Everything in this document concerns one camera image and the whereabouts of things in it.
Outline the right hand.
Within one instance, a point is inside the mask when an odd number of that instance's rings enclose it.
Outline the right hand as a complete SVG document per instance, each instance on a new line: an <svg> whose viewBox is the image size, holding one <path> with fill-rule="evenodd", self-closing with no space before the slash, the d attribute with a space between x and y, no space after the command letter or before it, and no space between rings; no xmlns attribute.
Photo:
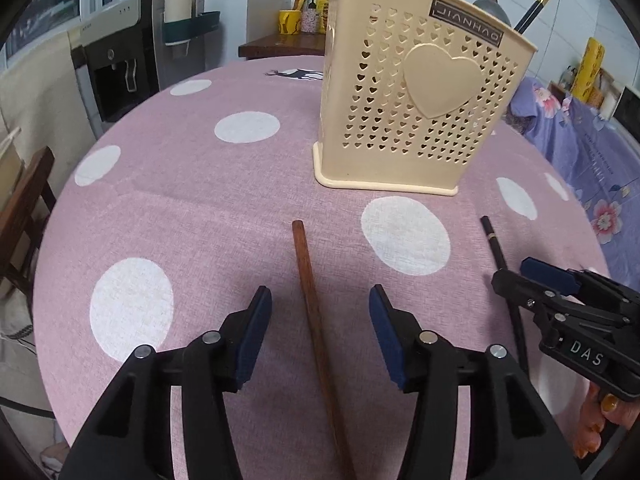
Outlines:
<svg viewBox="0 0 640 480"><path fill-rule="evenodd" d="M631 430L639 415L639 401L624 402L611 393L600 398L600 392L601 389L590 382L585 401L580 408L573 442L574 455L580 460L600 448L601 434L606 422Z"/></svg>

